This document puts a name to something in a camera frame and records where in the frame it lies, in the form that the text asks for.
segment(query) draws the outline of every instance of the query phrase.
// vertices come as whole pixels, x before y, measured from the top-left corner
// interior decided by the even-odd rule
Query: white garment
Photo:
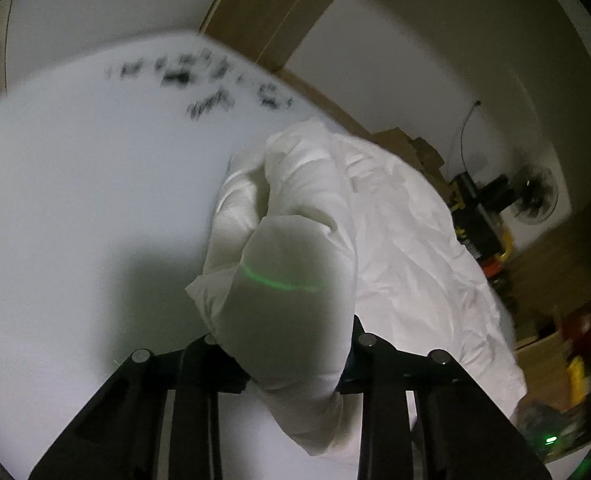
[[[450,352],[507,416],[526,393],[491,289],[437,192],[395,155],[316,119],[234,156],[187,292],[311,454],[359,454],[361,400],[333,392],[354,313],[400,350]]]

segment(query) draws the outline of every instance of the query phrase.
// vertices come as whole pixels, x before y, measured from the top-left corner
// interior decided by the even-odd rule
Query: thin wire
[[[466,162],[464,161],[464,128],[466,127],[466,124],[469,122],[469,119],[473,115],[473,111],[481,104],[482,102],[479,99],[473,102],[471,108],[469,108],[469,112],[467,113],[466,119],[464,120],[464,123],[462,125],[462,130],[460,130],[460,158],[462,159],[462,165],[464,166],[464,171],[466,171],[466,173],[469,173],[469,170],[467,169]]]

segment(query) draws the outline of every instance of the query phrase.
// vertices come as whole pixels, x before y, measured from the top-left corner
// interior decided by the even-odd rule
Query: crumpled white fabric
[[[334,393],[354,313],[400,350],[450,352],[507,416],[526,393],[492,291],[437,192],[400,158],[317,119],[232,158],[187,292],[311,454],[359,455],[361,399]]]

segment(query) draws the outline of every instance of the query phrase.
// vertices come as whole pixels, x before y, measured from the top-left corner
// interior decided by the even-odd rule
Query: white table
[[[109,48],[0,100],[0,461],[16,480],[132,350],[206,332],[184,287],[228,160],[312,115],[193,32]],[[355,478],[308,457],[252,394],[223,396],[221,426],[226,478]]]

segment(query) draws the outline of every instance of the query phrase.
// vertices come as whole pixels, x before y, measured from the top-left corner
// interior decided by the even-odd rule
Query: white fabric
[[[234,156],[187,292],[311,454],[359,452],[361,400],[333,393],[354,313],[400,350],[450,352],[507,416],[526,393],[491,289],[437,192],[398,157],[315,119]]]

